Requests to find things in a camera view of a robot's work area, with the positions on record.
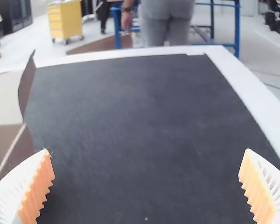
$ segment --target brown mat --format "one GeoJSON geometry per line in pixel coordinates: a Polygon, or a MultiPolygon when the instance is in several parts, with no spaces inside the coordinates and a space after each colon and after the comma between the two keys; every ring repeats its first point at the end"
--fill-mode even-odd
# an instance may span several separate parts
{"type": "MultiPolygon", "coordinates": [[[[133,46],[131,35],[121,36],[120,39],[121,39],[121,45],[123,49],[131,48],[133,46]]],[[[87,53],[92,51],[113,50],[113,49],[116,49],[114,35],[104,38],[102,40],[88,43],[86,45],[83,45],[78,48],[74,48],[72,50],[68,50],[66,52],[66,55],[82,54],[82,53],[87,53]]]]}

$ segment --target dark cabinet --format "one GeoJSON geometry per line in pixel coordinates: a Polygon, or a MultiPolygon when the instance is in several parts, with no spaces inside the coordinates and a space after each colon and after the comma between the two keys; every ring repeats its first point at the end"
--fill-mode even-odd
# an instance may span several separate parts
{"type": "Polygon", "coordinates": [[[32,23],[30,0],[0,0],[0,14],[5,35],[32,23]]]}

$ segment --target wristwatch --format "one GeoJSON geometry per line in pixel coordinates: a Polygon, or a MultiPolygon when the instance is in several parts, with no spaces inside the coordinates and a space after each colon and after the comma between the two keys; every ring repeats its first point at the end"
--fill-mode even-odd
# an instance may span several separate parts
{"type": "Polygon", "coordinates": [[[122,7],[122,11],[125,13],[130,13],[131,12],[131,7],[122,7]]]}

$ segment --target wrist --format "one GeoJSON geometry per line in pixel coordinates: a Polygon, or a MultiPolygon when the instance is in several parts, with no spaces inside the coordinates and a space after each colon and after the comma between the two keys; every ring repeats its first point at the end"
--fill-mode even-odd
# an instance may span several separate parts
{"type": "Polygon", "coordinates": [[[123,7],[122,7],[122,12],[123,12],[123,13],[131,13],[131,7],[125,7],[125,6],[123,6],[123,7]]]}

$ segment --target hand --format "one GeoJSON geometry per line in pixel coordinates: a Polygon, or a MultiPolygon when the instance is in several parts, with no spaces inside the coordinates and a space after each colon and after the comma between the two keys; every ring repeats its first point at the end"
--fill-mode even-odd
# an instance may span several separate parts
{"type": "Polygon", "coordinates": [[[130,31],[130,26],[131,26],[132,22],[133,22],[132,14],[129,12],[123,12],[122,21],[121,21],[123,29],[130,31]]]}

